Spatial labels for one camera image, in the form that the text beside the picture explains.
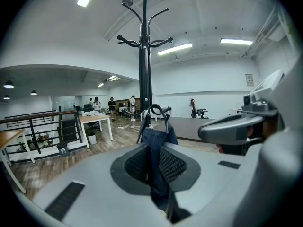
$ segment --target woman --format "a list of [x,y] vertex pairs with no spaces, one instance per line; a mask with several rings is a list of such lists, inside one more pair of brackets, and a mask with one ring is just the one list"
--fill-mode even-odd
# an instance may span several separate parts
[[115,115],[114,115],[114,112],[115,112],[115,105],[116,105],[116,103],[115,103],[113,97],[110,98],[110,101],[108,102],[107,105],[108,105],[110,114],[112,115],[112,121],[114,121],[114,120],[115,120],[115,119],[114,119],[114,116],[115,116]]
[[136,101],[134,99],[134,95],[129,99],[130,102],[130,112],[133,114],[135,112],[135,106],[136,106]]
[[95,97],[95,101],[93,102],[93,108],[95,111],[101,110],[101,103],[99,102],[99,98]]

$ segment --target wooden floor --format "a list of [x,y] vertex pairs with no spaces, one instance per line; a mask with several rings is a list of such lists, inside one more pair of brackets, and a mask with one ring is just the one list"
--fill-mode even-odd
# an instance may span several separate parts
[[[161,120],[158,120],[157,122],[152,120],[152,125],[157,126],[157,124],[161,124]],[[118,129],[119,126],[127,125],[128,127],[125,129]],[[139,117],[137,118],[137,121],[131,122],[129,118],[125,118],[124,116],[116,116],[116,120],[111,123],[114,139],[113,141],[110,140],[107,124],[103,122],[103,131],[100,132],[99,130],[95,130],[97,143],[95,145],[90,145],[90,149],[82,148],[73,151],[68,157],[50,157],[37,160],[35,163],[15,163],[11,166],[11,169],[16,178],[27,191],[26,196],[29,199],[32,199],[39,189],[77,162],[80,162],[81,160],[95,154],[116,150],[135,144],[140,125],[141,121]],[[196,150],[218,152],[218,148],[213,144],[205,144],[187,140],[178,140],[178,142],[179,145],[184,147],[189,147]],[[1,164],[1,168],[5,172],[12,188],[19,191],[19,188],[12,181],[3,164]]]

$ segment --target black shirt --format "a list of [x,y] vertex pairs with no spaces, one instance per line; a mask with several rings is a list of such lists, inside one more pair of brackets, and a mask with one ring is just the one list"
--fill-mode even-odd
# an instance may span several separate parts
[[109,101],[108,102],[109,110],[114,111],[115,110],[115,105],[116,105],[115,101],[113,101],[113,102]]

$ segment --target railing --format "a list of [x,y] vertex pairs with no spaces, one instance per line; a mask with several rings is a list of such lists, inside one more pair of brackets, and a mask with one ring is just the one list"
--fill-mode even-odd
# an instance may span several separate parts
[[[50,137],[50,138],[43,139],[43,140],[37,140],[37,138],[36,138],[37,134],[54,132],[54,131],[62,130],[63,128],[49,130],[49,131],[44,131],[44,132],[40,132],[40,133],[39,132],[35,133],[34,132],[34,127],[44,126],[44,125],[49,125],[49,124],[54,124],[54,123],[59,123],[60,124],[60,121],[54,121],[54,118],[56,116],[59,116],[59,118],[61,118],[62,115],[66,115],[66,114],[74,114],[75,125],[69,126],[69,127],[65,127],[64,129],[75,127],[77,129],[76,132],[70,133],[70,134],[65,134],[65,135],[59,134],[59,136],[56,136],[56,137]],[[48,117],[52,118],[53,122],[33,125],[33,122],[36,122],[37,119],[48,118]],[[10,119],[9,117],[7,117],[7,118],[8,119],[0,120],[0,124],[3,124],[3,123],[7,124],[7,123],[21,121],[21,120],[22,121],[29,121],[29,123],[28,123],[29,126],[18,127],[18,128],[9,129],[9,130],[3,130],[1,132],[30,128],[31,129],[31,134],[26,134],[25,136],[32,136],[32,140],[28,140],[27,143],[28,143],[28,145],[30,145],[31,143],[33,143],[34,146],[35,146],[35,148],[30,149],[30,150],[31,151],[32,150],[37,150],[39,152],[39,154],[41,154],[41,149],[52,147],[52,146],[56,146],[56,145],[58,145],[60,143],[58,143],[58,144],[50,144],[50,145],[47,145],[47,146],[39,147],[38,142],[43,142],[43,141],[46,141],[46,140],[53,140],[53,139],[60,138],[60,137],[62,137],[62,139],[63,139],[64,136],[72,135],[72,134],[78,134],[78,138],[76,137],[76,139],[65,141],[65,142],[73,142],[73,141],[80,140],[80,142],[82,143],[82,138],[81,138],[81,134],[80,134],[80,131],[79,131],[79,124],[78,124],[78,113],[75,110],[64,111],[64,112],[55,112],[55,113],[46,113],[46,112],[42,112],[40,114],[39,113],[33,113],[32,115],[22,117],[22,119],[21,118],[11,118]],[[23,143],[14,144],[14,145],[8,145],[7,147],[18,146],[18,145],[23,145]],[[20,151],[16,151],[16,152],[8,152],[8,154],[15,154],[15,153],[22,153],[22,152],[26,152],[26,150],[20,150]]]
[[[51,110],[51,111],[44,111],[44,112],[38,112],[38,113],[28,113],[28,114],[20,114],[20,115],[15,115],[15,116],[9,116],[5,117],[5,119],[16,119],[15,122],[11,123],[6,123],[7,128],[9,127],[19,127],[20,125],[26,125],[29,124],[29,120],[24,120],[24,117],[31,116],[31,115],[37,115],[37,114],[45,114],[45,113],[54,113],[56,110]],[[38,123],[38,122],[46,122],[46,121],[53,121],[53,117],[42,117],[40,119],[35,119],[33,122]]]

